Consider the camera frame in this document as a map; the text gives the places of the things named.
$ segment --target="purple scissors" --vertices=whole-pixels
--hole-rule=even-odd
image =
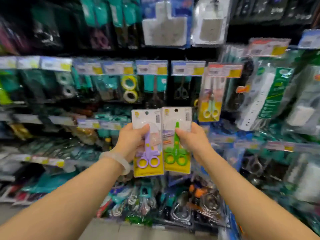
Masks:
[[[150,146],[150,131],[148,131],[148,133],[146,133],[145,142],[146,142],[145,151],[144,152],[140,152],[140,153],[137,154],[137,156],[140,157],[138,159],[138,161],[137,161],[137,166],[139,168],[146,168],[148,166],[148,164],[149,164],[151,167],[156,168],[160,164],[160,159],[157,157],[157,156],[160,155],[160,152],[156,151],[156,150],[151,150],[151,146]],[[151,160],[153,158],[154,159],[158,159],[158,163],[156,165],[152,165],[151,164]],[[145,160],[146,161],[146,165],[141,166],[140,165],[140,161],[141,160]]]

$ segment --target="floor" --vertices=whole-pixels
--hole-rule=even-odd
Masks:
[[[10,205],[0,204],[0,225],[17,214],[20,208],[13,208]],[[154,229],[145,226],[130,224],[116,224],[93,219],[83,232],[80,240],[196,240],[201,239],[223,240],[223,234],[219,237],[209,236],[206,233],[198,232],[190,234],[188,232],[176,232],[163,229]]]

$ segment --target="bracelet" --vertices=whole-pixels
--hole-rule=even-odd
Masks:
[[[130,164],[127,162],[127,160],[122,157],[119,153],[114,153],[114,152],[103,152],[101,153],[101,155],[99,156],[99,159],[102,157],[110,157],[114,160],[116,160],[118,163],[120,163],[123,167],[124,170],[122,172],[121,175],[127,175],[128,173],[130,173],[131,171],[131,166]]]

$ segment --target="green scissors handle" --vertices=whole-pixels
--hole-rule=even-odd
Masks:
[[[178,121],[176,122],[176,128],[179,128]],[[167,164],[174,164],[176,162],[180,166],[185,166],[188,163],[187,151],[180,148],[180,139],[176,132],[174,133],[173,148],[167,147],[164,152],[164,161]],[[184,158],[184,161],[182,163],[179,161],[180,158]]]

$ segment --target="hand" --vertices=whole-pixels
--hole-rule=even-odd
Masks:
[[[133,129],[132,123],[128,123],[120,130],[118,142],[111,152],[119,153],[128,162],[131,162],[134,159],[137,147],[144,144],[142,136],[149,130],[149,124],[146,124],[140,129]]]
[[[201,152],[212,149],[204,129],[194,122],[191,124],[191,132],[186,132],[180,128],[176,128],[175,131],[181,143],[187,145],[195,157],[198,157]]]

